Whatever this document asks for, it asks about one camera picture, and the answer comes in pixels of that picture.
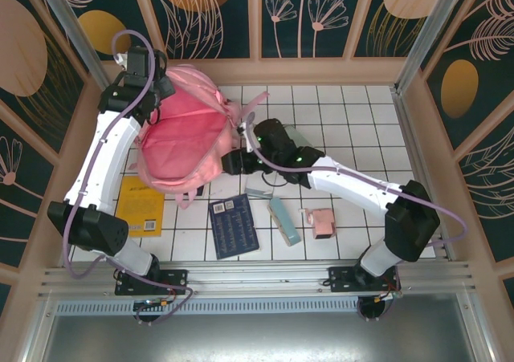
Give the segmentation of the dark blue book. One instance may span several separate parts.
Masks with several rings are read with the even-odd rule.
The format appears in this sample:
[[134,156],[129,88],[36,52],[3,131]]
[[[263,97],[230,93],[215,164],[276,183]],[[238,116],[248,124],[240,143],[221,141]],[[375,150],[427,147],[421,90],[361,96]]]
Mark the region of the dark blue book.
[[237,257],[260,249],[246,194],[209,204],[216,259]]

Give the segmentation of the small pink box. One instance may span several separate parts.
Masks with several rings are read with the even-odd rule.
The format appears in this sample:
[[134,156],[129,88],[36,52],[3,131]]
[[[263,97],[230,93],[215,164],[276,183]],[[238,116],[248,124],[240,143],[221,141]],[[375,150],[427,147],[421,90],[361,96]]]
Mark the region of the small pink box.
[[312,227],[312,236],[316,240],[332,238],[336,234],[335,215],[332,209],[300,209]]

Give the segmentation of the yellow book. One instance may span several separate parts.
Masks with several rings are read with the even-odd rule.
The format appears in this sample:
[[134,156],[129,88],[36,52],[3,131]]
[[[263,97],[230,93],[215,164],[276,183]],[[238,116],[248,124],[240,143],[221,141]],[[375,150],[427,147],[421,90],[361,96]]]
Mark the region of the yellow book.
[[132,238],[160,237],[165,195],[138,176],[123,176],[116,217],[128,223]]

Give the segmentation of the slotted metal strip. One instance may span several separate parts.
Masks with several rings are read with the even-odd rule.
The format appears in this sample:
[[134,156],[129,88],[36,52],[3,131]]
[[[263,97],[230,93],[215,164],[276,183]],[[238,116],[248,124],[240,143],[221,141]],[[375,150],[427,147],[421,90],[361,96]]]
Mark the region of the slotted metal strip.
[[[140,304],[129,300],[62,301],[57,316],[135,315]],[[192,298],[179,308],[179,315],[288,314],[306,312],[355,312],[356,297],[200,299]]]

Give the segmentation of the aluminium corner post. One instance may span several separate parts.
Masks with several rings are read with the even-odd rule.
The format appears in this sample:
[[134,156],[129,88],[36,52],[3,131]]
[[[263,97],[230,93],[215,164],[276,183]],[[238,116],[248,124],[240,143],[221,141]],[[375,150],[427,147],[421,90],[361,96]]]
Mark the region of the aluminium corner post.
[[104,90],[110,83],[107,72],[100,61],[95,49],[88,40],[84,29],[80,25],[75,13],[66,0],[47,0],[55,16],[67,32],[72,43],[80,54],[80,57],[88,67],[90,74],[95,79],[101,90]]
[[437,0],[434,4],[434,8],[427,16],[394,84],[394,93],[396,95],[401,96],[409,87],[422,61],[425,59],[431,46],[441,33],[447,19],[450,17],[457,1],[458,0]]

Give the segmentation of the teal grid paper notepad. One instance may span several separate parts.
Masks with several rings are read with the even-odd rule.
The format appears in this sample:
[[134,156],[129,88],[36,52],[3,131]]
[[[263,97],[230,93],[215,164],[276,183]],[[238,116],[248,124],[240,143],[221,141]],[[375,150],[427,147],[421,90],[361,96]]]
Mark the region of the teal grid paper notepad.
[[246,179],[244,193],[248,197],[271,200],[274,196],[274,186],[269,185],[263,173],[253,173]]

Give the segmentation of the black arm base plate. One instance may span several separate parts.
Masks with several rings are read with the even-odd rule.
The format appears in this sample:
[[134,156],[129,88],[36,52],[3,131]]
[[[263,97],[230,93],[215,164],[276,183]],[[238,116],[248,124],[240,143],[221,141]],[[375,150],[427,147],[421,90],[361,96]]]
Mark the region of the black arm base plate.
[[400,291],[397,267],[390,267],[382,276],[372,276],[359,266],[333,266],[328,269],[328,286],[331,292],[383,294]]
[[[153,281],[166,285],[185,286],[187,277],[187,270],[160,270]],[[117,273],[114,294],[117,296],[168,295],[169,291],[163,287],[144,283],[125,273]]]

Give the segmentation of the pink school backpack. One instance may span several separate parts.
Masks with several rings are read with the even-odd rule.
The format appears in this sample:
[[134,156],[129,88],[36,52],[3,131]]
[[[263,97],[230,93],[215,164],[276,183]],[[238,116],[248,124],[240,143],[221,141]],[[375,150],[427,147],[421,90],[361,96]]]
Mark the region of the pink school backpack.
[[201,186],[222,173],[222,157],[236,147],[237,127],[269,94],[242,106],[189,64],[168,68],[166,77],[175,93],[161,101],[134,140],[137,174],[186,209]]

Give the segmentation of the light blue pencil case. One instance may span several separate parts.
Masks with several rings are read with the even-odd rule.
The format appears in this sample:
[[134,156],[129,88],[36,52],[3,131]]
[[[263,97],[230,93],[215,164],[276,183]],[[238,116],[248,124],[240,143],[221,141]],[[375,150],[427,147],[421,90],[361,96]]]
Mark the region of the light blue pencil case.
[[301,242],[301,236],[281,199],[273,197],[269,201],[267,209],[287,246],[299,244]]

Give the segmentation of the grey sheet metal panel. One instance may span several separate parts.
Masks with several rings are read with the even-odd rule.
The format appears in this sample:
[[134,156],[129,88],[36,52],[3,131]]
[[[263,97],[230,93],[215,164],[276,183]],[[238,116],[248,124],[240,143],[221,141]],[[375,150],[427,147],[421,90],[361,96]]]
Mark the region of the grey sheet metal panel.
[[507,362],[473,293],[407,295],[378,319],[355,312],[57,316],[37,304],[15,362]]

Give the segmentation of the aluminium side rail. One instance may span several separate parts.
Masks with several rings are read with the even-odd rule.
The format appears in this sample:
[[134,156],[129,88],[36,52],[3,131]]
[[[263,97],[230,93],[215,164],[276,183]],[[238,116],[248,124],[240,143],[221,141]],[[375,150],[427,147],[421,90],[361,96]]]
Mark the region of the aluminium side rail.
[[[395,87],[392,87],[391,91],[394,107],[398,114],[399,124],[406,141],[406,149],[412,164],[414,177],[417,181],[425,186],[431,201],[437,205],[442,205],[434,193],[434,187],[432,186],[433,184],[430,179],[428,168],[426,166],[425,157],[422,153],[422,146],[418,140],[414,124],[412,124],[407,103],[403,99],[403,95],[399,95],[397,93]],[[448,217],[446,214],[440,214],[439,216],[441,224],[438,230],[436,230],[433,242],[448,239],[449,234],[447,232],[445,218],[450,218],[450,222],[453,222],[453,219]],[[455,261],[455,252],[453,251],[452,245],[449,242],[445,242],[443,244],[439,243],[434,247],[434,252],[436,253],[437,259],[445,258],[449,262]]]

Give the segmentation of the long aluminium mounting rail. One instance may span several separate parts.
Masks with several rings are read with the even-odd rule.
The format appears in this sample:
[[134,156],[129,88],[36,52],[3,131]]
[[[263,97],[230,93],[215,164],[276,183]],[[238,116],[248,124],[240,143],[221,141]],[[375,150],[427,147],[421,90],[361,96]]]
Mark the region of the long aluminium mounting rail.
[[[164,269],[188,270],[188,287],[198,298],[302,297],[329,295],[321,285],[331,266],[352,266],[352,260],[326,261],[204,261],[163,262]],[[398,266],[404,295],[474,291],[476,284],[465,262],[422,259]],[[114,297],[113,269],[99,263],[86,278],[73,279],[63,268],[43,272],[38,296],[54,299]]]

